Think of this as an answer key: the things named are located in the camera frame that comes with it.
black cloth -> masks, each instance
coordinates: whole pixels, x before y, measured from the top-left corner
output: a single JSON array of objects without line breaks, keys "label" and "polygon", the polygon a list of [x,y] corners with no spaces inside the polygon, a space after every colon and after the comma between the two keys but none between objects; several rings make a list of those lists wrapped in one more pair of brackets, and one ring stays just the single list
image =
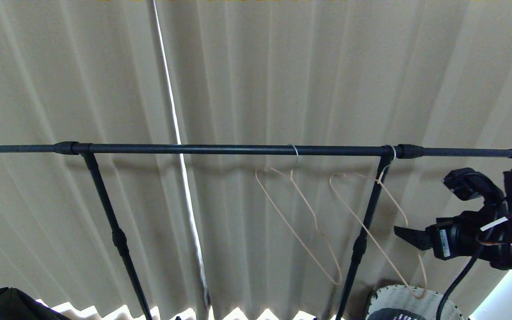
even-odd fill
[{"label": "black cloth", "polygon": [[16,288],[0,289],[0,320],[70,320]]}]

white label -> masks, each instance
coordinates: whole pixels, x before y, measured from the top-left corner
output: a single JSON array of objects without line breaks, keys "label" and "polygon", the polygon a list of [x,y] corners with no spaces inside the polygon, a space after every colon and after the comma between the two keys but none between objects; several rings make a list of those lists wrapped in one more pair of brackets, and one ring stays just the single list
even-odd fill
[{"label": "white label", "polygon": [[440,230],[440,239],[441,239],[441,250],[444,253],[444,258],[449,257],[449,244],[448,244],[448,235],[445,233],[445,230]]}]

black metal rack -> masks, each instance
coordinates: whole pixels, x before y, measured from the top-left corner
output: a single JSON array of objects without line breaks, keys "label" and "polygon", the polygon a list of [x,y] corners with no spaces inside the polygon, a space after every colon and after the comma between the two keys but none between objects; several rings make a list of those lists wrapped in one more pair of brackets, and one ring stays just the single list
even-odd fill
[{"label": "black metal rack", "polygon": [[[82,155],[88,170],[94,180],[98,196],[106,212],[106,217],[112,228],[112,241],[124,261],[126,271],[140,302],[146,320],[151,320],[150,309],[136,268],[130,257],[126,235],[118,225],[108,191],[102,180],[95,153],[134,153],[134,154],[262,154],[262,155],[297,155],[297,156],[380,156],[376,176],[383,174],[380,179],[384,181],[390,163],[394,158],[413,159],[421,156],[477,156],[512,159],[511,149],[483,149],[483,148],[423,148],[412,144],[399,144],[397,146],[293,146],[293,145],[234,145],[234,144],[81,144],[75,141],[59,142],[58,144],[30,144],[30,145],[1,145],[0,153],[9,152],[56,152],[65,155]],[[374,183],[366,213],[364,225],[369,228],[374,217],[376,204],[380,196],[381,186]],[[343,293],[339,303],[336,320],[340,320],[347,306],[347,300],[353,286],[358,266],[366,251],[367,234],[364,229],[353,245],[353,255]]]}]

